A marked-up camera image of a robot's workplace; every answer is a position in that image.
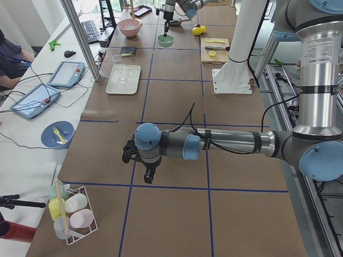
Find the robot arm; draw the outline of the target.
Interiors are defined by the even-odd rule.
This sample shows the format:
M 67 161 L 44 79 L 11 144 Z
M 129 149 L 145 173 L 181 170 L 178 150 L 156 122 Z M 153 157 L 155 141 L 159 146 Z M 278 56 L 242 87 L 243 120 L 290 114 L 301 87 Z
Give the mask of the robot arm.
M 197 14 L 197 11 L 209 2 L 210 0 L 166 0 L 160 10 L 163 12 L 163 18 L 165 20 L 163 36 L 167 36 L 170 26 L 176 27 L 180 26 L 183 21 L 190 21 Z M 185 20 L 182 20 L 181 18 L 174 19 L 176 4 L 182 9 L 187 17 Z
M 164 156 L 196 160 L 201 150 L 264 154 L 283 160 L 317 181 L 342 175 L 342 130 L 336 125 L 342 1 L 277 1 L 274 34 L 301 41 L 299 119 L 290 131 L 227 131 L 183 125 L 160 130 L 152 123 L 137 127 L 124 147 L 124 162 L 146 167 L 151 183 Z

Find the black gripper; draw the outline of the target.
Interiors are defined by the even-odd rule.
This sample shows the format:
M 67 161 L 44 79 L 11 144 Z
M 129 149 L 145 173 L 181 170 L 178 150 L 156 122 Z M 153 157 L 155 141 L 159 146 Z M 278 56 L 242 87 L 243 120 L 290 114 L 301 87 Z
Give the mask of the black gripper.
M 147 184 L 153 183 L 156 168 L 161 164 L 162 157 L 159 157 L 156 161 L 148 163 L 141 159 L 141 163 L 146 167 L 144 175 L 144 182 Z
M 165 20 L 163 36 L 166 37 L 169 31 L 169 21 L 172 21 L 174 17 L 174 11 L 164 11 L 163 18 Z

